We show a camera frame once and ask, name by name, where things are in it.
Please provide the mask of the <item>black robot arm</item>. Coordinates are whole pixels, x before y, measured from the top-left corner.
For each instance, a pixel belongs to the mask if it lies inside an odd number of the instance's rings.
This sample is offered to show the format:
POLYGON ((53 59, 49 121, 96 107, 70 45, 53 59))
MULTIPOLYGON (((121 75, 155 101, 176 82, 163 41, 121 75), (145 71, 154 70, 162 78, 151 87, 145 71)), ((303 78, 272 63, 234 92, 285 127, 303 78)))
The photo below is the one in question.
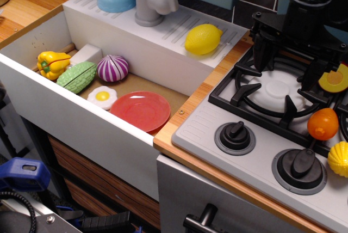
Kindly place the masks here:
POLYGON ((301 80, 303 91, 311 90, 325 72, 336 71, 347 57, 347 44, 325 27, 331 14, 347 0, 289 0, 284 15, 254 13, 250 36, 254 42, 254 66, 263 71, 280 50, 309 60, 301 80))

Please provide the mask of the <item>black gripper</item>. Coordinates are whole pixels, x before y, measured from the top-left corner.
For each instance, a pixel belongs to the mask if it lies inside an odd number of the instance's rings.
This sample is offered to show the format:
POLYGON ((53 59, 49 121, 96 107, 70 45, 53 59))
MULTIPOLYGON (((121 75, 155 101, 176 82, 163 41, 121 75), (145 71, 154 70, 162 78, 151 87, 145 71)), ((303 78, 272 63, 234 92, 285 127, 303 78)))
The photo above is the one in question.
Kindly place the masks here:
POLYGON ((347 59, 347 44, 331 34, 324 25, 314 26, 304 19, 289 20, 286 15, 256 12, 252 15, 250 30, 254 66, 263 71, 279 50, 312 57, 303 76, 301 90, 314 87, 325 72, 331 70, 329 62, 347 59))

